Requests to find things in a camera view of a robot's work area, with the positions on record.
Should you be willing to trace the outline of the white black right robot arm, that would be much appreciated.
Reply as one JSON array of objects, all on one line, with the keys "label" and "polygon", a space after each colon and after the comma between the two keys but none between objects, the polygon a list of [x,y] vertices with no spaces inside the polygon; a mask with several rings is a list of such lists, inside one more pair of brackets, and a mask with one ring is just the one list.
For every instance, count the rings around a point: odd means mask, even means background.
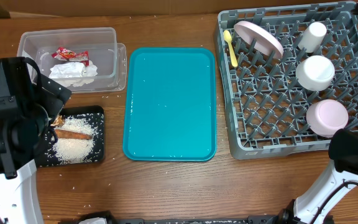
[{"label": "white black right robot arm", "polygon": [[269,223],[332,223],[331,209],[358,186],[358,135],[345,130],[347,111],[340,102],[323,100],[311,105],[306,120],[318,135],[330,137],[330,162],[313,185],[291,201]]}]

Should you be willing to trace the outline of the pale green bowl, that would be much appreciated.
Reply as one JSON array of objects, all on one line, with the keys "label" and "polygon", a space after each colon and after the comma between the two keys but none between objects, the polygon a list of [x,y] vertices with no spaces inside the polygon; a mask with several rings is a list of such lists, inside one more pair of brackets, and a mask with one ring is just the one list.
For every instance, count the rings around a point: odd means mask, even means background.
[{"label": "pale green bowl", "polygon": [[301,62],[295,71],[298,83],[310,91],[323,91],[331,84],[335,68],[330,59],[314,55]]}]

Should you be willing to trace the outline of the white pink plate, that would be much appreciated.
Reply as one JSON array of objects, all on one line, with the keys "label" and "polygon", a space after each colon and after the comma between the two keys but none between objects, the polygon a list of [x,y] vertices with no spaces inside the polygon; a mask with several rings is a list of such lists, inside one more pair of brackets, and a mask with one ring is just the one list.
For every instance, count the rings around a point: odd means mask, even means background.
[{"label": "white pink plate", "polygon": [[255,40],[254,49],[260,53],[269,56],[274,52],[273,58],[282,59],[284,51],[282,44],[261,26],[248,21],[240,21],[234,25],[234,30],[249,45],[252,45]]}]

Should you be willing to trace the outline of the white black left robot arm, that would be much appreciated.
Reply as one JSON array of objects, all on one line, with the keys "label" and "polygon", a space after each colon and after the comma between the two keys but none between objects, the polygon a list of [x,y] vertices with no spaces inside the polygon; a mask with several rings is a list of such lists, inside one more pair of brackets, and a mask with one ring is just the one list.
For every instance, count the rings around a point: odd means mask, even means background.
[{"label": "white black left robot arm", "polygon": [[31,58],[0,58],[0,223],[43,223],[35,158],[70,96]]}]

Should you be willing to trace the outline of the red snack wrapper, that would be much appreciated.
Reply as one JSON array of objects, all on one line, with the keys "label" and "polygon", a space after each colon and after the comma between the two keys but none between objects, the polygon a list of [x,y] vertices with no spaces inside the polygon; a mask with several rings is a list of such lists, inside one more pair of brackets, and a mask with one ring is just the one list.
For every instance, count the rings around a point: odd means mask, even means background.
[{"label": "red snack wrapper", "polygon": [[64,47],[59,47],[51,56],[55,59],[67,62],[81,62],[86,67],[90,64],[88,51],[76,53]]}]

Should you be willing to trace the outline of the white napkin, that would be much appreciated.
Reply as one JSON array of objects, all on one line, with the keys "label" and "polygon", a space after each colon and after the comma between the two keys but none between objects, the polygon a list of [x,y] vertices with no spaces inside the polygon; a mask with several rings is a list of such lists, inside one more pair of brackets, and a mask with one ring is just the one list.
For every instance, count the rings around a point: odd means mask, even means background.
[{"label": "white napkin", "polygon": [[56,80],[64,87],[79,87],[94,82],[97,73],[97,66],[92,61],[86,66],[81,62],[68,62],[55,65],[50,69],[49,78]]}]

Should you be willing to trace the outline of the white rice pile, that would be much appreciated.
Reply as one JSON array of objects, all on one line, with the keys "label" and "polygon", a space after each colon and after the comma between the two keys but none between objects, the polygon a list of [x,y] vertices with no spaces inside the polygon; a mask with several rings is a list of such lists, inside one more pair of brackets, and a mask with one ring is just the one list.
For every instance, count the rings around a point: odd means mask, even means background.
[{"label": "white rice pile", "polygon": [[60,115],[45,136],[47,149],[39,166],[57,166],[100,161],[104,157],[104,115]]}]

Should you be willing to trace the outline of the white cup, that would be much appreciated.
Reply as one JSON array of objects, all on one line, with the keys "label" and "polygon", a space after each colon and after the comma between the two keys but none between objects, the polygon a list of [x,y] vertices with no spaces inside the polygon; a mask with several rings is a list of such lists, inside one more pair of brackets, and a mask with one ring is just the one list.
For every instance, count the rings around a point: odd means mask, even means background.
[{"label": "white cup", "polygon": [[313,53],[320,46],[327,33],[326,26],[321,22],[311,23],[307,29],[302,33],[298,48],[305,49],[306,53]]}]

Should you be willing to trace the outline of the yellow plastic spoon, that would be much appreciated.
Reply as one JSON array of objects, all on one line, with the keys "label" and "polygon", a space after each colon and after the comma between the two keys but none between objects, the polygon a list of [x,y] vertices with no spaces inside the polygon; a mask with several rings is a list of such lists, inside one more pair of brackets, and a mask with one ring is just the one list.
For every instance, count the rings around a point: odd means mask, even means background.
[{"label": "yellow plastic spoon", "polygon": [[232,36],[231,33],[228,30],[225,30],[223,32],[223,37],[224,37],[224,41],[227,43],[228,49],[229,49],[229,56],[230,56],[230,60],[231,60],[231,65],[234,68],[238,67],[238,61],[236,58],[236,55],[234,53],[234,48],[232,46]]}]

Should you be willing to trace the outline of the orange carrot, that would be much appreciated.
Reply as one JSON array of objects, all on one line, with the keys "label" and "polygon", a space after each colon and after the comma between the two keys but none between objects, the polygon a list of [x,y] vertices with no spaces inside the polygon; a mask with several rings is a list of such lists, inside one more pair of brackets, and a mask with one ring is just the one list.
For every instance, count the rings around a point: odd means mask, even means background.
[{"label": "orange carrot", "polygon": [[56,129],[55,133],[58,138],[63,139],[80,139],[80,140],[91,140],[93,137],[83,133],[76,133],[73,131],[66,131],[61,129]]}]

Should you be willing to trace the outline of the pink bowl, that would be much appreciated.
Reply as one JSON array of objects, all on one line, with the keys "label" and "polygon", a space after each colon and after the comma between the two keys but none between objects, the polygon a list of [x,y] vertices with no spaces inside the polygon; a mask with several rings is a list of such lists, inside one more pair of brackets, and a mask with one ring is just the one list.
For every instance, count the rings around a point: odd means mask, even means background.
[{"label": "pink bowl", "polygon": [[349,120],[346,108],[338,101],[323,100],[312,104],[306,112],[306,122],[317,135],[331,138]]}]

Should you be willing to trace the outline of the brown granola chunk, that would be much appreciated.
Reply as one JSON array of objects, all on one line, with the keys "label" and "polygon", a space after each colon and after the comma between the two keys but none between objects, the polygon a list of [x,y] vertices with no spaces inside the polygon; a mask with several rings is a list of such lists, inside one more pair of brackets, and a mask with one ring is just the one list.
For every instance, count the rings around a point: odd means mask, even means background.
[{"label": "brown granola chunk", "polygon": [[65,124],[65,119],[62,115],[58,115],[55,119],[55,121],[51,124],[53,127],[60,127]]}]

